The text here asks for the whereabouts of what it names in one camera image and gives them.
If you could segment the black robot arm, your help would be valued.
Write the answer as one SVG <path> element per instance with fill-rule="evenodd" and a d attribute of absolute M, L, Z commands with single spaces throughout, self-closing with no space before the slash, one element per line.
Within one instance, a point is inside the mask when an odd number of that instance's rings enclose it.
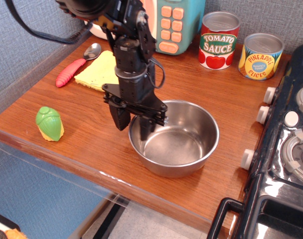
<path fill-rule="evenodd" d="M 59 0 L 59 7 L 72 17 L 94 23 L 106 34 L 116 59 L 118 84 L 103 84 L 104 101 L 109 105 L 116 127 L 125 129 L 131 115 L 140 117 L 141 140 L 163 126 L 167 106 L 154 93 L 156 84 L 153 58 L 156 40 L 148 15 L 139 0 Z"/>

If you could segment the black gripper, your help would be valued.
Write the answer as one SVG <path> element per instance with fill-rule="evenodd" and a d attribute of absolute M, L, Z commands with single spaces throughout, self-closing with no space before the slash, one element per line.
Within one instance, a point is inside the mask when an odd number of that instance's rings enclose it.
<path fill-rule="evenodd" d="M 119 84 L 104 84 L 104 101 L 118 130 L 123 131 L 131 122 L 131 114 L 140 118 L 141 141 L 147 140 L 156 124 L 166 124 L 167 106 L 154 93 L 160 88 L 155 84 L 155 63 L 143 63 L 136 71 L 125 66 L 116 66 Z"/>

